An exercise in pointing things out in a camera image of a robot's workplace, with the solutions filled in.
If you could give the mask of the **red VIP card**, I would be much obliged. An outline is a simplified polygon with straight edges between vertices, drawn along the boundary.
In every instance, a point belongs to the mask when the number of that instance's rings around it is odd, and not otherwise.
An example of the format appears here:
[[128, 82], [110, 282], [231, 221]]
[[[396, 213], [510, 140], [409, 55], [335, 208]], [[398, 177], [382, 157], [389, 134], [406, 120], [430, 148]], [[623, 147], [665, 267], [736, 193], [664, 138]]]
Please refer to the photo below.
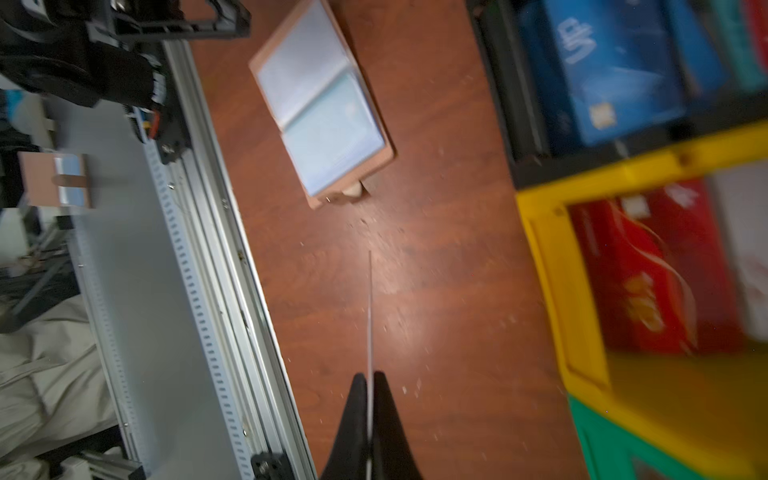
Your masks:
[[740, 307], [707, 183], [669, 183], [568, 209], [615, 351], [734, 353]]

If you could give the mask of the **blue VIP card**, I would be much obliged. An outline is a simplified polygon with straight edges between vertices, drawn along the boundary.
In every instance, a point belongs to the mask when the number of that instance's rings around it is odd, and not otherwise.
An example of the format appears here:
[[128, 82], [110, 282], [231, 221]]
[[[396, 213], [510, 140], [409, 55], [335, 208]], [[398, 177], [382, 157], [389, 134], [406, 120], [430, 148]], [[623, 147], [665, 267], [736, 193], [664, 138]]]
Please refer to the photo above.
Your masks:
[[660, 2], [528, 1], [518, 22], [554, 154], [684, 114]]

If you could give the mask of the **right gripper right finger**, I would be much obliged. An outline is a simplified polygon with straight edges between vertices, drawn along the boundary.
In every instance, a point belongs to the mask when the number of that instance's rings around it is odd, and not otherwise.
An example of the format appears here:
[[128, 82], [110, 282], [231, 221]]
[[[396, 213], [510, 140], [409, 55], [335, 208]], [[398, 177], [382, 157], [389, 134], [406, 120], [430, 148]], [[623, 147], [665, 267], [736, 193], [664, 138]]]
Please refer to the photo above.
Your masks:
[[372, 478], [421, 480], [386, 375], [373, 376]]

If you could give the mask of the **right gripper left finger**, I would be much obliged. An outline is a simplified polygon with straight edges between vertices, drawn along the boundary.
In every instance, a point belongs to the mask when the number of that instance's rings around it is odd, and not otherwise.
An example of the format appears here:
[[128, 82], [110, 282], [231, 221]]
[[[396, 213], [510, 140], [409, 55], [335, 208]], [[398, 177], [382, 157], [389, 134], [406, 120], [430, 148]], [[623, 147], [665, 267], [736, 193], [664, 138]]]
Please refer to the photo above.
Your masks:
[[321, 480], [366, 478], [369, 455], [367, 381], [362, 373], [352, 379], [333, 447]]

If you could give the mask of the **tan leather card holder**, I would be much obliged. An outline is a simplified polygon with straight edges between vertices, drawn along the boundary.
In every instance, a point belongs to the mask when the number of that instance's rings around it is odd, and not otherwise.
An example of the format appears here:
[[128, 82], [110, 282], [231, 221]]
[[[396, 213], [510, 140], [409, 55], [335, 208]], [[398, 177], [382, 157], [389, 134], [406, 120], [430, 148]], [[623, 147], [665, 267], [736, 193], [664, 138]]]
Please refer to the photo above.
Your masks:
[[249, 68], [309, 206], [359, 200], [395, 149], [330, 5], [298, 2]]

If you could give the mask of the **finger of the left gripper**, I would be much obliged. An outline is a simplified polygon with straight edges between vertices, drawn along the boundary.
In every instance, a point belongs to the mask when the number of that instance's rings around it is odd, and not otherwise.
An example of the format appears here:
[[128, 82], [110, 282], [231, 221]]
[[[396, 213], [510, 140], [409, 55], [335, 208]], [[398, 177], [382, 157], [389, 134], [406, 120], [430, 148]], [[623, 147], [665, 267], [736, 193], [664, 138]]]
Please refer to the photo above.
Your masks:
[[108, 32], [120, 41], [234, 39], [250, 34], [240, 1], [207, 1], [214, 16], [187, 20], [180, 1], [105, 1]]

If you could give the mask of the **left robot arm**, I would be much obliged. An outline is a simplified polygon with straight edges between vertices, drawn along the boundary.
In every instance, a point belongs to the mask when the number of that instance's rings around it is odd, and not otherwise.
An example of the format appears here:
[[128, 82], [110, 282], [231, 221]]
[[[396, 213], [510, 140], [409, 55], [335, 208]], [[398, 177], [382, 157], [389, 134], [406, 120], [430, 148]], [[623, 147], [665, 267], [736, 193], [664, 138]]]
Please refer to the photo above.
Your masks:
[[249, 35], [241, 2], [209, 5], [213, 17], [188, 20], [178, 1], [4, 1], [1, 74], [84, 107], [106, 100], [156, 110], [167, 96], [161, 63], [127, 44]]

